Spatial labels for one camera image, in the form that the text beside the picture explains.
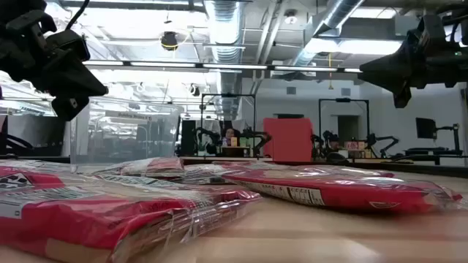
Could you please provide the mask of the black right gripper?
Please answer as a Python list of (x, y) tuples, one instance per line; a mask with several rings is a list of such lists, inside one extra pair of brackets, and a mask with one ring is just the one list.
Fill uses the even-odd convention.
[(361, 64), (358, 79), (393, 94), (395, 108), (405, 108), (412, 98), (410, 88), (442, 83), (452, 88), (468, 82), (468, 47), (446, 40), (442, 19), (425, 15), (407, 34), (407, 51), (399, 51)]

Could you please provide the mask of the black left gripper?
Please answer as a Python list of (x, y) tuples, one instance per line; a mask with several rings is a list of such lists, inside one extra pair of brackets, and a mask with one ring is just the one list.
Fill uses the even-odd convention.
[(17, 82), (28, 80), (35, 87), (51, 87), (57, 96), (51, 106), (57, 116), (71, 121), (89, 103), (90, 96), (104, 96), (108, 88), (82, 63), (66, 63), (69, 50), (48, 42), (44, 33), (56, 31), (52, 17), (30, 10), (8, 21), (0, 21), (0, 70)]

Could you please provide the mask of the red popcorn bag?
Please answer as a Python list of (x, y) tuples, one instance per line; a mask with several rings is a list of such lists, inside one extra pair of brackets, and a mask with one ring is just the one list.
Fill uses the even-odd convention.
[(224, 179), (300, 205), (350, 212), (429, 213), (455, 209), (462, 200), (462, 195), (434, 182), (396, 176)]
[(259, 199), (240, 188), (0, 165), (0, 245), (63, 263), (131, 263), (228, 224)]
[(392, 172), (372, 169), (360, 169), (342, 165), (299, 165), (290, 166), (282, 164), (270, 164), (265, 162), (229, 163), (223, 164), (223, 178), (259, 177), (259, 178), (311, 178), (311, 177), (378, 177), (393, 178)]
[(112, 164), (94, 172), (99, 175), (121, 175), (175, 180), (184, 176), (184, 163), (179, 157), (153, 157)]
[(190, 185), (227, 184), (223, 175), (242, 173), (244, 170), (263, 169), (260, 162), (218, 161), (210, 164), (191, 164), (184, 167), (181, 183)]

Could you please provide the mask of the black monitor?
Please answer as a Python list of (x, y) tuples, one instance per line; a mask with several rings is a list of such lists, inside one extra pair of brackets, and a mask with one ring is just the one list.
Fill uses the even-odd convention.
[(431, 139), (437, 138), (437, 126), (436, 122), (430, 118), (416, 118), (416, 132), (419, 139)]

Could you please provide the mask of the clear plastic bin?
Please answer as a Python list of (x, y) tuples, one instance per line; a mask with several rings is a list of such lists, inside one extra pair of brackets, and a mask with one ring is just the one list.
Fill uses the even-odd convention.
[(173, 104), (91, 97), (70, 122), (72, 164), (171, 157), (184, 109)]

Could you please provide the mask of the background dark table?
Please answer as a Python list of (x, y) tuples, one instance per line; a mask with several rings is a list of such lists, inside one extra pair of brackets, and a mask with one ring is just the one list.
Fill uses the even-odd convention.
[(462, 150), (451, 150), (448, 148), (410, 148), (405, 150), (404, 159), (412, 161), (432, 161), (435, 165), (440, 165), (441, 158), (465, 159), (468, 156)]

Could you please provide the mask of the small colourful box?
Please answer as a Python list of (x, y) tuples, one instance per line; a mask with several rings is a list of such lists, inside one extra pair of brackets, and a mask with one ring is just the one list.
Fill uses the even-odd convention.
[(366, 157), (366, 143), (364, 141), (345, 142), (348, 157), (351, 159), (363, 159)]

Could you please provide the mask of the black computer tower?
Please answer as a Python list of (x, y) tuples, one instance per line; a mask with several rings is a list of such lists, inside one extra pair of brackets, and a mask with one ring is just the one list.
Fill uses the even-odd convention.
[(196, 121), (182, 121), (181, 125), (181, 155), (193, 156), (196, 152), (195, 129)]

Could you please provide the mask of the red panel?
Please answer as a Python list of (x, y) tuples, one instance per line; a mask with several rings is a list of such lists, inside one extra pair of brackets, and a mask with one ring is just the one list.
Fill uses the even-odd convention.
[(312, 123), (308, 118), (264, 118), (263, 131), (271, 135), (263, 155), (278, 162), (310, 162)]

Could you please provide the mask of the person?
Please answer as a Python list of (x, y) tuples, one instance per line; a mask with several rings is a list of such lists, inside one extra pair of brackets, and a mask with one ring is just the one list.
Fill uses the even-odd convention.
[(237, 137), (237, 130), (234, 128), (227, 128), (222, 132), (222, 146), (236, 146), (237, 144), (232, 144), (232, 139)]

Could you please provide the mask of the long ceiling light bar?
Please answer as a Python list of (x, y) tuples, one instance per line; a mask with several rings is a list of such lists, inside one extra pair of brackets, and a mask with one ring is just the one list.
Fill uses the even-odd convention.
[(234, 69), (263, 70), (288, 72), (331, 72), (331, 73), (361, 73), (357, 68), (320, 67), (320, 66), (282, 66), (260, 64), (206, 64), (195, 62), (160, 62), (160, 61), (85, 61), (86, 66), (134, 66), (170, 69)]

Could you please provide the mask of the black metal frame stand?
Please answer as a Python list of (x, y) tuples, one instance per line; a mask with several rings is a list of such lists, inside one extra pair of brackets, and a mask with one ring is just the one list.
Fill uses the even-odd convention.
[(348, 142), (364, 140), (370, 134), (370, 105), (365, 99), (319, 99), (319, 135), (332, 133), (344, 147)]
[[(220, 109), (220, 99), (238, 98), (238, 113), (235, 119), (225, 121)], [(252, 116), (256, 116), (257, 103), (256, 97), (251, 94), (202, 94), (200, 103), (200, 121), (197, 123), (197, 128), (202, 127), (209, 131), (220, 134), (220, 146), (216, 156), (232, 156), (249, 158), (252, 156), (252, 140), (241, 136), (242, 131), (251, 127), (254, 131), (256, 129), (255, 119), (249, 120), (242, 112), (242, 106), (247, 104), (251, 107)], [(222, 132), (227, 128), (234, 128), (237, 130), (237, 137), (232, 139), (232, 144), (236, 146), (222, 146)], [(204, 135), (204, 141), (208, 141), (209, 137)], [(198, 153), (202, 156), (214, 156), (204, 152)]]

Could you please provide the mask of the slanted silver ventilation duct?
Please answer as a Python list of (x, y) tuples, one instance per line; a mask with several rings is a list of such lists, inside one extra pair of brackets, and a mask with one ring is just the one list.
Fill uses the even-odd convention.
[(329, 0), (324, 11), (309, 18), (303, 30), (303, 48), (291, 60), (290, 66), (308, 66), (319, 53), (332, 53), (338, 45), (327, 37), (338, 37), (341, 28), (365, 0)]

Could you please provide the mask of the wide silver ventilation duct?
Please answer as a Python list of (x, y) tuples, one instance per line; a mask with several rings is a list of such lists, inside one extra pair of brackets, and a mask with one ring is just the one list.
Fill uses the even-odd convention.
[[(242, 50), (241, 27), (244, 4), (234, 0), (204, 0), (208, 14), (209, 39), (216, 47), (211, 48), (214, 62), (218, 64), (240, 64)], [(217, 88), (220, 94), (240, 94), (241, 74), (219, 72)], [(220, 99), (225, 121), (233, 120), (238, 113), (238, 98)]]

